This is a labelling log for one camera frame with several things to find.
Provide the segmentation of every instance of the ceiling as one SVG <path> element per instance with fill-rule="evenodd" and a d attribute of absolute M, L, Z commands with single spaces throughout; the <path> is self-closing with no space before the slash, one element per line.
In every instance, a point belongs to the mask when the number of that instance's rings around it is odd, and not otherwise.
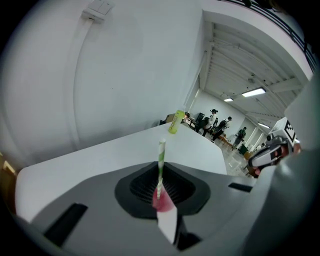
<path fill-rule="evenodd" d="M 222 24 L 210 22 L 209 28 L 210 61 L 204 90 L 222 100 L 233 98 L 228 104 L 252 122 L 272 128 L 303 86 L 289 66 L 258 38 Z M 260 87 L 265 94 L 242 96 Z"/>

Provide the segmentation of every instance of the green and white straw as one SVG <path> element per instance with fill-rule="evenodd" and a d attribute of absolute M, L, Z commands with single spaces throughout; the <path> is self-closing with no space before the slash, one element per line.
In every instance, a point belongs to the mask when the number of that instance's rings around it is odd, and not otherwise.
<path fill-rule="evenodd" d="M 159 141 L 159 159 L 158 159 L 158 167 L 159 167 L 159 176 L 158 176 L 158 185 L 157 185 L 157 194 L 156 198 L 160 199 L 160 193 L 162 188 L 162 173 L 164 171 L 165 165 L 165 149 L 166 149 L 166 140 L 163 138 Z"/>

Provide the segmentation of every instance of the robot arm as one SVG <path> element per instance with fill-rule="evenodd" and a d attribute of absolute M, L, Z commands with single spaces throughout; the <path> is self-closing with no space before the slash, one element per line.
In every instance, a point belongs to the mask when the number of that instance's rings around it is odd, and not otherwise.
<path fill-rule="evenodd" d="M 275 165 L 284 156 L 292 154 L 296 133 L 286 117 L 279 120 L 266 137 L 266 147 L 260 149 L 248 161 L 249 166 L 259 168 Z"/>

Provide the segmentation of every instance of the floor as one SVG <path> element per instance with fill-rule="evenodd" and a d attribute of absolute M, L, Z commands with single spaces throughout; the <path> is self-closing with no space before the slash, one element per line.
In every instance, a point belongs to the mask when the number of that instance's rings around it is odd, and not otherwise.
<path fill-rule="evenodd" d="M 206 134 L 205 137 L 211 141 L 211 135 Z M 251 175 L 246 175 L 248 170 L 244 167 L 247 165 L 247 161 L 238 150 L 231 151 L 231 147 L 224 144 L 220 139 L 216 139 L 215 144 L 222 150 L 226 173 L 231 176 L 242 176 L 242 177 L 252 177 Z"/>

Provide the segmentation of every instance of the white table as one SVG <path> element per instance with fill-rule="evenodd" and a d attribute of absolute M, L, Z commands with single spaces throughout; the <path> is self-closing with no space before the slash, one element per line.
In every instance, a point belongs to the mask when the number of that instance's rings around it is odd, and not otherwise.
<path fill-rule="evenodd" d="M 31 222 L 46 205 L 92 176 L 158 161 L 158 144 L 162 138 L 166 139 L 166 162 L 227 174 L 224 157 L 218 146 L 183 125 L 180 125 L 176 134 L 171 134 L 168 132 L 170 124 L 22 169 L 15 189 L 17 215 Z"/>

